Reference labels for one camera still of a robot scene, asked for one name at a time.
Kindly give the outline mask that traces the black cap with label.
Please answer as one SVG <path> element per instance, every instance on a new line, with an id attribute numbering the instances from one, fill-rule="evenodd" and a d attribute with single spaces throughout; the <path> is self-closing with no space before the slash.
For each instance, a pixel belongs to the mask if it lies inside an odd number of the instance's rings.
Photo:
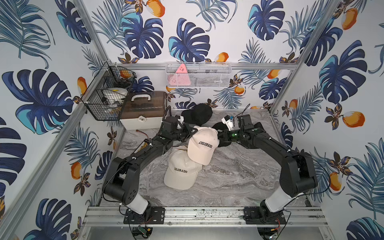
<path id="1" fill-rule="evenodd" d="M 227 147 L 231 145 L 232 143 L 232 139 L 230 137 L 231 131 L 228 129 L 226 124 L 216 123 L 213 125 L 213 129 L 215 129 L 218 132 L 219 148 Z"/>

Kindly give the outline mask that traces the beige cap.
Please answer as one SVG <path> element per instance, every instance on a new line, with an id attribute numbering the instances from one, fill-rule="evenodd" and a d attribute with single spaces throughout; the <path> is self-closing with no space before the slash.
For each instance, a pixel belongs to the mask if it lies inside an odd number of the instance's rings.
<path id="1" fill-rule="evenodd" d="M 168 157 L 168 168 L 164 183 L 176 190 L 188 190 L 195 184 L 202 168 L 203 165 L 189 158 L 186 146 L 172 148 Z"/>
<path id="2" fill-rule="evenodd" d="M 198 131 L 189 139 L 188 156 L 192 161 L 207 166 L 219 146 L 218 131 L 209 127 L 196 129 Z"/>

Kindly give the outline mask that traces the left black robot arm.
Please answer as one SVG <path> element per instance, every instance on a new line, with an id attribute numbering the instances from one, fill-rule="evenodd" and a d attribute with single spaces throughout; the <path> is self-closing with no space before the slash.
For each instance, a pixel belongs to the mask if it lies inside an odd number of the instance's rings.
<path id="1" fill-rule="evenodd" d="M 148 164 L 171 149 L 174 142 L 183 143 L 197 132 L 196 127 L 182 124 L 180 116 L 168 116 L 163 119 L 159 132 L 153 138 L 144 140 L 147 146 L 137 148 L 136 152 L 123 159 L 111 160 L 102 194 L 128 208 L 125 224 L 160 223 L 160 208 L 152 208 L 139 194 L 140 174 Z"/>

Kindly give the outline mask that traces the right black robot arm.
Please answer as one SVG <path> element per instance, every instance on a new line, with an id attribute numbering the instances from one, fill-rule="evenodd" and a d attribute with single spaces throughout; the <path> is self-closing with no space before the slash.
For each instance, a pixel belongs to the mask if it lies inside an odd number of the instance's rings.
<path id="1" fill-rule="evenodd" d="M 260 149 L 272 157 L 281 167 L 280 186 L 258 207 L 245 207 L 243 219 L 248 225 L 272 225 L 284 222 L 284 208 L 295 198 L 318 186 L 314 162 L 306 152 L 291 150 L 272 138 L 262 123 L 252 123 L 250 115 L 237 117 L 238 128 L 227 123 L 214 125 L 218 131 L 220 147 L 237 143 L 246 149 Z"/>

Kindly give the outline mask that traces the black cap at back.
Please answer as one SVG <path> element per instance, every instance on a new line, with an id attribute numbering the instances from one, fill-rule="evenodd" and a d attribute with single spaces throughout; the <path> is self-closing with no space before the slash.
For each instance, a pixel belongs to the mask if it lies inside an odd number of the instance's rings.
<path id="1" fill-rule="evenodd" d="M 199 104 L 193 109 L 184 110 L 182 112 L 182 117 L 184 118 L 185 123 L 198 126 L 202 126 L 207 123 L 211 119 L 212 115 L 212 108 L 206 104 Z"/>

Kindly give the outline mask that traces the black charging board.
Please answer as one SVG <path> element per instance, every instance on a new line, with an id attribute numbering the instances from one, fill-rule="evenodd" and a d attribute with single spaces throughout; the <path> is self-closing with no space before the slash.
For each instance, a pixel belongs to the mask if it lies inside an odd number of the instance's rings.
<path id="1" fill-rule="evenodd" d="M 143 142 L 138 146 L 136 153 L 145 149 L 150 149 L 151 147 L 152 147 L 152 139 L 144 139 Z"/>

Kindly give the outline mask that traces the white box brown lid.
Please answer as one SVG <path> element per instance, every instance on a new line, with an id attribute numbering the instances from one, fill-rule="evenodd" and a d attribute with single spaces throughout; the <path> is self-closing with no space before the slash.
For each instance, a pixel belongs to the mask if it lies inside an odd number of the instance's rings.
<path id="1" fill-rule="evenodd" d="M 167 105 L 166 93 L 162 91 L 129 93 L 120 122 L 127 131 L 159 128 Z"/>

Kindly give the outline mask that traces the pink triangle card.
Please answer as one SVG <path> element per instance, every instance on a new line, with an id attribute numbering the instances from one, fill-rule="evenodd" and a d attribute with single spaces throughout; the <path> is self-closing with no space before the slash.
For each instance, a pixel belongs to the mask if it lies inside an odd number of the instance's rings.
<path id="1" fill-rule="evenodd" d="M 186 87 L 191 85 L 187 66 L 180 64 L 174 73 L 168 74 L 168 83 L 171 87 Z"/>

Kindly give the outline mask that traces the white bowl in basket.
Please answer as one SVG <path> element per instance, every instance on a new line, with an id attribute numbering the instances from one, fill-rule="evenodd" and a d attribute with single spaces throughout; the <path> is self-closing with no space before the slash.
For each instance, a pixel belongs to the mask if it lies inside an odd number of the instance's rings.
<path id="1" fill-rule="evenodd" d="M 123 88 L 104 89 L 102 101 L 105 105 L 113 105 L 116 103 L 122 105 L 127 94 L 128 90 Z"/>

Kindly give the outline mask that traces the clear wall shelf tray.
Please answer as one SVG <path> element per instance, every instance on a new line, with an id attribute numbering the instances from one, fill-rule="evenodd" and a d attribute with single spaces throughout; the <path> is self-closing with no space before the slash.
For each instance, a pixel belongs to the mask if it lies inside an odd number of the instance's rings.
<path id="1" fill-rule="evenodd" d="M 191 80 L 191 85 L 186 87 L 171 87 L 170 88 L 225 88 L 229 86 L 232 66 L 228 63 L 167 63 L 165 73 L 174 73 L 180 64 L 187 66 L 188 74 Z"/>

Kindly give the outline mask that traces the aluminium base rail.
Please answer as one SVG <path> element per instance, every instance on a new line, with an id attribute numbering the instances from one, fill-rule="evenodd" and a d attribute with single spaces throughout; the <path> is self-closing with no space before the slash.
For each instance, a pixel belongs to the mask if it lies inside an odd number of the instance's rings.
<path id="1" fill-rule="evenodd" d="M 85 227 L 128 227 L 123 211 L 118 207 L 89 207 L 83 219 Z M 163 224 L 143 224 L 155 227 L 327 227 L 320 207 L 286 207 L 276 224 L 248 225 L 244 207 L 165 207 Z"/>

